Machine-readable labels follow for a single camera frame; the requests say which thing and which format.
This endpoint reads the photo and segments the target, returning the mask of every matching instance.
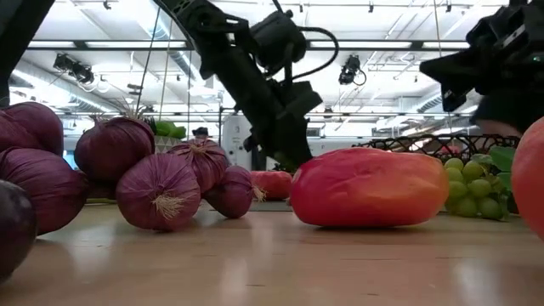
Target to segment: table surface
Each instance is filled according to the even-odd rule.
[[[40,237],[2,306],[542,305],[544,242],[515,218],[438,216],[413,227],[333,230],[290,212],[226,220],[201,209],[187,230],[127,224],[86,207]]]

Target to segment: red tomato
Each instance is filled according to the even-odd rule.
[[[285,200],[291,192],[292,176],[283,171],[252,171],[252,182],[264,191],[267,200]]]
[[[533,123],[524,133],[512,164],[512,191],[519,214],[544,240],[544,205],[540,198],[544,186],[543,151],[544,118]]]
[[[448,176],[436,158],[351,148],[303,164],[290,202],[307,224],[388,227],[429,220],[448,193]]]

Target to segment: white ceiling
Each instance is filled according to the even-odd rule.
[[[150,39],[142,24],[147,22],[149,25],[149,20],[155,20],[156,5],[154,3],[150,3],[149,0],[110,0],[112,10],[105,10],[102,2],[102,0],[57,0],[34,39]],[[275,9],[270,0],[212,2],[228,14],[248,19],[250,24],[257,23]],[[446,12],[444,5],[447,1],[436,0],[436,3],[442,4],[436,8],[438,13],[436,19],[439,22],[440,39],[444,40],[463,40],[480,18],[493,14],[500,5],[507,4],[508,0],[452,0],[450,2],[452,9]],[[280,3],[284,10],[293,11],[293,19],[298,25],[325,28],[332,31],[339,39],[437,39],[433,0],[374,0],[373,13],[368,12],[369,2],[363,0],[280,0]],[[303,5],[303,12],[300,12],[300,4]],[[164,24],[170,26],[169,17],[165,14],[161,17]],[[307,37],[325,38],[314,33],[309,33]],[[172,31],[172,39],[184,39],[176,26]],[[67,53],[74,59],[91,65],[95,74],[102,76],[110,84],[101,83],[92,92],[109,101],[129,97],[127,84],[140,84],[148,56],[147,52],[135,52],[131,73],[129,52],[70,51]],[[57,52],[54,51],[27,51],[23,60],[56,74],[57,71],[52,67],[56,54]],[[186,54],[191,57],[193,65],[199,68],[198,54],[194,52],[186,52]],[[331,54],[332,52],[326,51],[308,51],[305,58],[293,67],[294,73],[304,72],[321,65]],[[333,65],[307,78],[312,82],[314,90],[320,93],[325,105],[342,105],[342,111],[399,111],[400,97],[420,99],[437,88],[434,81],[418,72],[417,65],[400,74],[406,66],[406,63],[400,59],[404,57],[404,59],[415,61],[428,60],[439,57],[439,53],[377,52],[371,57],[369,65],[365,67],[368,76],[367,84],[349,95],[354,87],[340,86],[337,79],[340,67],[350,54],[358,54],[362,63],[372,56],[372,52],[342,51]],[[166,66],[166,61],[166,52],[151,53],[149,73],[145,78],[142,99],[150,105],[159,105],[163,101],[165,105],[169,105],[168,111],[177,108],[186,109],[186,106],[182,105],[189,100],[188,78],[171,60]],[[165,74],[166,86],[163,91]],[[62,76],[62,78],[72,82],[68,76]],[[219,82],[209,82],[207,86],[221,88]],[[339,101],[341,97],[349,97],[349,99]],[[215,111],[218,108],[218,102],[215,99],[194,96],[190,98],[190,102],[196,105],[201,104],[198,107],[199,111]],[[227,106],[232,105],[232,101],[225,100],[224,102]]]

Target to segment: grape bunch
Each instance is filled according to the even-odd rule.
[[[445,163],[450,179],[450,195],[446,210],[466,218],[488,218],[500,220],[505,213],[499,204],[499,194],[504,190],[501,180],[489,173],[486,165],[476,161],[464,164],[458,158]]]

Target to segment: ceiling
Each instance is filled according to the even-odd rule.
[[[225,13],[249,20],[250,25],[256,24],[275,10],[270,0],[212,2]],[[322,27],[341,40],[436,41],[437,33],[439,33],[440,40],[462,41],[480,18],[495,13],[501,5],[507,4],[508,0],[280,0],[280,3],[284,10],[292,10],[293,20],[299,26]],[[371,13],[369,3],[373,3]],[[157,12],[157,6],[151,0],[110,0],[108,4],[111,7],[110,10],[105,9],[103,0],[57,0],[34,40],[150,40]],[[185,39],[176,25],[170,27],[171,19],[164,12],[160,14],[159,21],[159,27],[164,31],[160,33],[156,31],[156,40]],[[308,39],[326,39],[319,33],[306,35]],[[70,88],[71,94],[84,96],[85,99],[80,99],[83,103],[77,105],[89,105],[85,101],[93,101],[96,105],[102,105],[113,111],[120,102],[138,98],[131,96],[127,85],[129,83],[139,85],[142,82],[145,63],[149,56],[148,73],[145,75],[141,103],[153,105],[156,111],[161,109],[160,105],[163,105],[163,112],[217,112],[221,100],[223,106],[234,106],[234,101],[227,93],[223,99],[217,96],[217,92],[224,90],[217,79],[212,78],[202,82],[196,73],[201,64],[196,52],[170,51],[171,55],[172,53],[184,54],[186,59],[175,60],[172,56],[168,56],[166,51],[150,53],[129,50],[59,51],[49,48],[27,50],[22,60],[24,63],[21,62],[21,64],[25,64],[27,68],[26,75],[46,79],[46,74],[49,74],[54,77],[51,80],[52,86]],[[61,75],[59,80],[55,80],[59,75],[53,68],[57,54],[68,54],[74,60],[92,66],[97,81],[89,86],[83,86],[78,85],[67,75]],[[357,54],[360,57],[363,71],[367,75],[364,86],[345,86],[338,83],[341,67],[350,54]],[[402,52],[340,51],[332,65],[305,78],[311,81],[314,90],[319,92],[324,100],[323,105],[314,111],[323,111],[326,106],[333,107],[334,111],[339,112],[413,111],[416,106],[421,106],[423,102],[435,98],[439,88],[433,80],[419,73],[419,63],[422,60],[446,54],[448,53],[409,50]],[[331,55],[332,51],[308,51],[304,59],[294,65],[293,73],[311,70],[323,64]],[[189,62],[192,64],[191,71],[183,67]],[[29,67],[36,67],[37,70],[34,71]],[[48,98],[48,102],[55,107],[55,98]],[[65,107],[66,102],[59,104]],[[439,111],[441,111],[440,105],[435,105],[428,110],[433,113]],[[210,122],[217,119],[218,116],[212,114],[206,118]],[[384,119],[387,118],[368,116],[360,121],[368,123]],[[417,121],[411,121],[410,124],[406,124],[407,121],[398,122],[394,125],[403,128],[413,128],[414,124],[423,124]],[[340,128],[353,129],[354,125],[341,124]]]

